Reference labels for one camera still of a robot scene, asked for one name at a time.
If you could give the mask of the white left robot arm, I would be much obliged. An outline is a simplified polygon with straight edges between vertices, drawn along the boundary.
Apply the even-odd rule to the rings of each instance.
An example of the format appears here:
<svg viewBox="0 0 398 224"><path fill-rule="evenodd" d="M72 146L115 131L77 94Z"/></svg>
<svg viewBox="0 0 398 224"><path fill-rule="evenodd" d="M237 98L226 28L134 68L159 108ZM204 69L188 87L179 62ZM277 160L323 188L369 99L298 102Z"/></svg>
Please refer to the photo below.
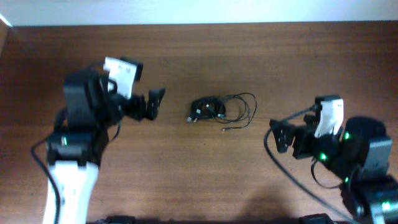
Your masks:
<svg viewBox="0 0 398 224"><path fill-rule="evenodd" d="M45 171L49 181L44 223L85 223L101 160L112 141L108 129L128 116L155 120L165 88L148 96L120 94L122 86L108 75L86 68L65 77L66 107L45 138Z"/></svg>

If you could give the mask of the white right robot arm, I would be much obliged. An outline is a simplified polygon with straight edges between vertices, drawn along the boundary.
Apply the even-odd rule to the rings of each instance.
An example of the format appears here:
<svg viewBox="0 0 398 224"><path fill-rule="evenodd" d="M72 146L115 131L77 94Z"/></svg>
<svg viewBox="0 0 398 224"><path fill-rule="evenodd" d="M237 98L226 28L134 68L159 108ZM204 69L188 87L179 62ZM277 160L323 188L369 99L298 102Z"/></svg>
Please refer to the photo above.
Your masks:
<svg viewBox="0 0 398 224"><path fill-rule="evenodd" d="M315 200L351 223L397 223L397 179L389 175L392 139L382 121L356 116L342 128L335 119L306 115L296 126L287 119L271 120L267 135L274 135L279 153L293 147L293 157L311 157L341 180L337 188L349 211L345 215L288 178Z"/></svg>

